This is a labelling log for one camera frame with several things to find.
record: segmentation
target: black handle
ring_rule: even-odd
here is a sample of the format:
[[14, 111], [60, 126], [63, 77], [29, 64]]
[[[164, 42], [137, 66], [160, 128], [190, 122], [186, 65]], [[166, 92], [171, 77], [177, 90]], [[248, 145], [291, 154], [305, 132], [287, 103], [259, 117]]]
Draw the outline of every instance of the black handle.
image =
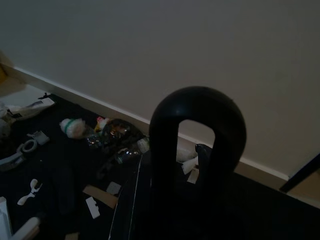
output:
[[208, 87], [193, 86], [167, 96], [154, 111], [149, 128], [151, 206], [158, 228], [168, 224], [170, 218], [178, 129], [184, 120], [204, 124], [215, 134], [202, 192], [202, 199], [205, 203], [210, 202], [210, 205], [221, 195], [246, 144], [243, 116], [236, 104], [223, 93]]

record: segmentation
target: black floor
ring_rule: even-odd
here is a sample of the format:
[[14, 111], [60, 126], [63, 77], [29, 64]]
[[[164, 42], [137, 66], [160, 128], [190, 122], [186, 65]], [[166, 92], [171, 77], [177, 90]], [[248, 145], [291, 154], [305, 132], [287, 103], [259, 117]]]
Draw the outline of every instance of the black floor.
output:
[[[93, 220], [85, 202], [88, 196], [82, 193], [87, 184], [107, 188], [110, 178], [95, 179], [96, 168], [103, 157], [99, 151], [90, 150], [84, 141], [68, 139], [59, 126], [65, 118], [83, 118], [94, 127], [97, 115], [57, 96], [53, 95], [52, 99], [57, 102], [56, 106], [12, 126], [11, 136], [17, 145], [25, 142], [26, 134], [35, 131], [43, 131], [50, 137], [50, 142], [28, 155], [25, 163], [0, 175], [0, 196], [7, 199], [13, 232], [29, 218], [42, 214], [45, 218], [37, 239], [62, 240], [65, 234], [73, 232], [80, 233], [79, 240], [108, 239], [114, 211], [97, 201], [100, 216]], [[62, 216], [53, 176], [65, 167], [73, 170], [76, 211]], [[43, 183], [42, 189], [24, 206], [18, 206], [19, 198], [29, 193], [33, 178]], [[239, 216], [251, 239], [319, 238], [319, 209], [236, 173], [227, 190], [226, 206]]]

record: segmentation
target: white wall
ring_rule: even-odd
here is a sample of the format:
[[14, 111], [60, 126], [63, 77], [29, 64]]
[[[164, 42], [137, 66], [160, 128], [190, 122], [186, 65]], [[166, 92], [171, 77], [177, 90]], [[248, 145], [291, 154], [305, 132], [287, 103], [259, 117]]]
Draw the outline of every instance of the white wall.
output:
[[[290, 175], [320, 150], [317, 0], [11, 0], [2, 62], [150, 119], [191, 85], [230, 96], [244, 156]], [[206, 130], [182, 132], [204, 142]]]

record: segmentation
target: black bladeless fan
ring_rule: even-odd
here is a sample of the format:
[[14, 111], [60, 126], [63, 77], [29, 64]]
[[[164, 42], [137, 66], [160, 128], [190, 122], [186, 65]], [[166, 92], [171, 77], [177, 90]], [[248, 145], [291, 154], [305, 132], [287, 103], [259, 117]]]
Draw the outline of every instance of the black bladeless fan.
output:
[[[212, 150], [197, 150], [196, 184], [186, 182], [176, 163], [178, 128], [184, 120], [204, 124], [215, 135]], [[236, 104], [208, 87], [180, 89], [157, 106], [149, 137], [150, 151], [119, 196], [109, 239], [242, 239], [241, 223], [227, 213], [224, 202], [228, 179], [246, 144]]]

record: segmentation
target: baseboard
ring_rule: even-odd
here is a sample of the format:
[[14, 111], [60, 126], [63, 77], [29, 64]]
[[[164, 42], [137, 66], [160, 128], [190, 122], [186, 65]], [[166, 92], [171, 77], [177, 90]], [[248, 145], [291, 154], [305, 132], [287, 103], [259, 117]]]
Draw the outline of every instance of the baseboard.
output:
[[[19, 67], [7, 65], [2, 65], [2, 67], [7, 75], [12, 78], [24, 81], [25, 83], [41, 89], [44, 92], [55, 94], [72, 103], [79, 104], [83, 108], [91, 110], [101, 116], [124, 119], [134, 124], [144, 134], [148, 134], [150, 124], [148, 119], [96, 99], [92, 96], [86, 95], [83, 92], [76, 91], [42, 76], [28, 72]], [[198, 139], [194, 139], [182, 133], [179, 133], [178, 136], [178, 146], [183, 149], [193, 151], [195, 144], [199, 143], [210, 146], [210, 144], [201, 142]], [[240, 163], [235, 169], [235, 172], [276, 190], [278, 190], [289, 179], [287, 175], [281, 172], [277, 172], [269, 167], [263, 166], [243, 157], [240, 159]]]

